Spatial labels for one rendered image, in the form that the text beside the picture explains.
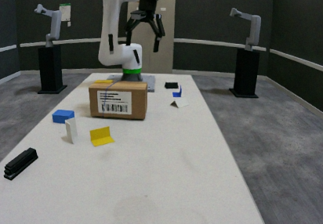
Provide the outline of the blue rectangular block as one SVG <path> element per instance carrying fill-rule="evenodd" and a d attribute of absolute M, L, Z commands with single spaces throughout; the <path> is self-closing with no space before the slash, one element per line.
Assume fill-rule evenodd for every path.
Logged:
<path fill-rule="evenodd" d="M 52 114 L 53 123 L 65 124 L 65 120 L 74 117 L 73 110 L 57 110 Z"/>

